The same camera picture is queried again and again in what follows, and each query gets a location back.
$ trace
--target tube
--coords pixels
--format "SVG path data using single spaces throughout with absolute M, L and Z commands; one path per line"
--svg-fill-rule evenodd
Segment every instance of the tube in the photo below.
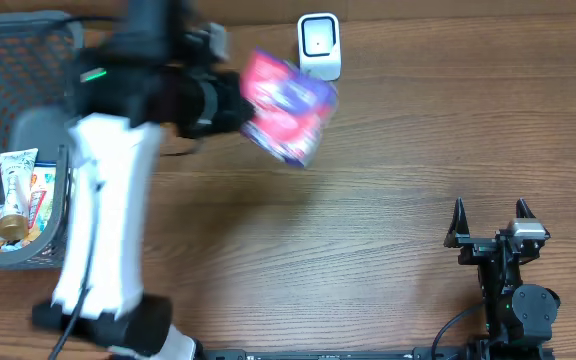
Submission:
M 0 155 L 1 181 L 6 201 L 1 212 L 0 236 L 21 240 L 28 235 L 30 181 L 37 149 L 7 152 Z

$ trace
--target wooden wall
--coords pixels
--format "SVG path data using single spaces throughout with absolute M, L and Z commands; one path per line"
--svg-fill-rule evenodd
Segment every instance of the wooden wall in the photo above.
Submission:
M 194 0 L 226 25 L 294 23 L 330 11 L 342 21 L 576 13 L 576 0 Z M 126 0 L 0 0 L 0 12 L 61 9 L 72 14 L 121 13 Z

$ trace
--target plastic basket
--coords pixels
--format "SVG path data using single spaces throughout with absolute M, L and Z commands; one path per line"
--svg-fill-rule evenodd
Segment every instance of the plastic basket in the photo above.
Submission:
M 58 267 L 63 262 L 70 183 L 68 153 L 62 138 L 51 133 L 64 131 L 63 123 L 55 126 L 55 121 L 64 119 L 59 115 L 63 113 L 55 110 L 57 107 L 24 111 L 63 101 L 63 64 L 72 58 L 75 49 L 83 46 L 83 29 L 72 23 L 51 32 L 44 41 L 38 34 L 51 22 L 67 17 L 61 11 L 0 15 L 0 153 L 39 147 L 38 161 L 57 163 L 53 211 L 46 229 L 23 249 L 0 253 L 0 268 Z M 48 117 L 52 125 L 43 126 L 42 119 Z

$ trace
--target pink and purple pouch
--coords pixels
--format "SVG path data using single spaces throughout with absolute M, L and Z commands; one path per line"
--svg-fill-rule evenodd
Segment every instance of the pink and purple pouch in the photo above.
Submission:
M 283 162 L 306 167 L 337 109 L 335 87 L 256 50 L 241 77 L 241 91 L 255 107 L 242 134 Z

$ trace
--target wooden surface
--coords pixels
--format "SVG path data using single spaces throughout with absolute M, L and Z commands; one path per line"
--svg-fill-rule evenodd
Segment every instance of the wooden surface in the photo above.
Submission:
M 294 53 L 292 25 L 231 30 L 235 67 L 255 46 Z M 341 105 L 310 169 L 238 135 L 161 159 L 147 290 L 171 296 L 175 324 L 209 348 L 430 345 L 480 295 L 475 267 L 442 246 L 455 198 L 471 232 L 488 236 L 523 196 L 553 238 L 522 275 L 563 299 L 549 345 L 576 359 L 576 16 L 351 22 L 342 32 Z M 0 272 L 0 358 L 48 354 L 56 336 L 28 317 L 57 278 Z M 481 324 L 464 321 L 444 343 Z M 63 356 L 102 357 L 76 341 Z
M 0 13 L 63 10 L 118 15 L 127 0 L 0 0 Z M 332 12 L 341 21 L 576 13 L 576 0 L 199 0 L 201 13 L 226 25 L 296 24 L 304 14 Z

